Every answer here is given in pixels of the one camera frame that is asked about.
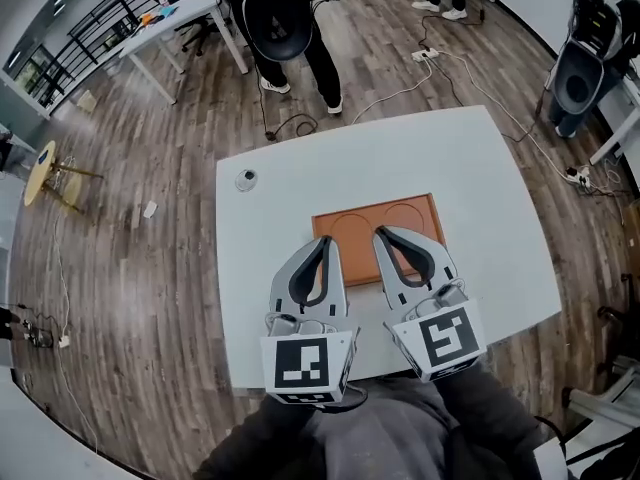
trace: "black railing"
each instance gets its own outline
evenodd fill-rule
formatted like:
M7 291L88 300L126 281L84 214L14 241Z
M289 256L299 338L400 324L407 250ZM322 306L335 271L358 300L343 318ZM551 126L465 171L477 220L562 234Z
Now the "black railing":
M127 39L138 27L138 17L156 5L155 0L103 0L69 31L71 39L55 57L37 62L32 55L14 78L43 107L51 106ZM33 75L21 76L25 69Z

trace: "white sneaker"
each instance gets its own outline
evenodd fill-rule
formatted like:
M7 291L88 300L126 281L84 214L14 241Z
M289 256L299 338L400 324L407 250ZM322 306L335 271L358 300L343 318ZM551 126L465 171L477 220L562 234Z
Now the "white sneaker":
M429 0L425 0L424 2L413 2L411 7L414 9L419 9L421 11L431 11L431 12L440 12L440 6L436 4L432 4Z
M560 137L561 139L573 139L576 136L576 132L573 132L571 135L567 137L566 135L562 135L560 133L560 127L556 126L556 135L558 135L558 137Z
M338 115L338 114L342 114L342 102L344 101L344 98L342 96L340 96L340 103L338 104L337 107L328 107L328 112L331 115Z
M459 11L458 9L451 9L450 11L442 13L442 17L445 20L451 20L451 21L463 20L467 16L468 15L467 15L466 9L462 9L461 11Z
M291 86L289 84L283 85L282 87L276 87L262 76L260 77L260 85L265 91L273 91L280 94L287 94L291 90Z

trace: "round wooden table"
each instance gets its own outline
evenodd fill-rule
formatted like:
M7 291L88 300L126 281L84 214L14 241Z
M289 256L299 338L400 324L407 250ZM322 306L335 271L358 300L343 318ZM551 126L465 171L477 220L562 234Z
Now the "round wooden table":
M82 210L66 201L53 187L51 187L47 183L47 181L49 180L51 175L58 170L75 172L77 174L91 176L94 178L104 179L104 177L93 172L76 169L75 167L67 167L66 165L57 164L55 160L55 152L56 143L55 141L51 141L40 152L40 155L38 155L38 160L36 160L33 169L31 169L29 181L27 182L27 188L24 191L24 205L31 205L35 201L40 191L43 191L59 201L63 206L75 211L76 213L79 213L80 215L83 215Z

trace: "power strip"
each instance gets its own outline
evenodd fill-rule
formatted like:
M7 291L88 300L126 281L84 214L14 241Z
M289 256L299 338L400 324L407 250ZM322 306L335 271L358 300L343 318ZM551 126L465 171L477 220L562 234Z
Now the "power strip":
M429 59L435 59L438 55L440 54L437 52L437 50L429 48L428 50L413 52L411 54L411 58L416 62L427 62Z
M567 180L571 183L584 187L587 190L591 188L591 179L589 178L588 167L584 167L581 171L578 171L573 167L569 167L567 169Z

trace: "hardwood floor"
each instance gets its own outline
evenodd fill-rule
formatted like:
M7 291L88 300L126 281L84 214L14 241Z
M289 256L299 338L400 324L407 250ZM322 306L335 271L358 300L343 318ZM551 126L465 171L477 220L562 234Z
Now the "hardwood floor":
M424 36L424 13L411 9L411 1L344 0L320 7L318 20L343 84L344 114L326 114L308 65L297 59L285 67L291 93L265 95L269 129L301 111L316 117L320 130L345 126L369 103L423 78L424 65L414 63L410 53ZM498 6L487 0L469 3L471 20L481 6L486 9L483 26L431 19L427 42L464 56L477 82L528 127L552 59ZM244 55L252 64L248 49ZM60 158L73 155L79 167L106 179L84 181L78 206L87 211L85 220L45 197L22 208L10 293L13 302L64 322L54 240L59 219L71 303L71 346L60 351L59 359L97 434L97 446L158 478L185 479L259 400L258 394L234 396L228 381L216 276L215 174L216 161L268 143L255 74L241 76L219 38L207 43L201 58L179 54L187 65L183 76L154 48L142 57L177 94L178 103L168 105L124 61L97 73L83 88L98 100L93 114L70 102L55 113L45 139L57 141ZM438 63L465 104L486 105L503 133L522 135L472 86L461 63L449 58ZM419 89L372 108L361 121L456 105L449 82L436 71ZM279 136L295 137L297 122ZM561 140L546 113L535 135L560 168L587 164L605 139L592 120L576 139ZM542 222L563 312L493 346L488 360L534 414L566 426L562 388L594 390L603 381L595 370L607 329L595 312L603 304L624 307L620 275L629 259L620 212L614 199L579 196L530 140L505 140ZM592 175L599 185L607 183L602 167ZM621 188L628 188L626 181ZM145 219L149 200L158 210ZM58 357L25 344L13 350L21 385L93 445Z

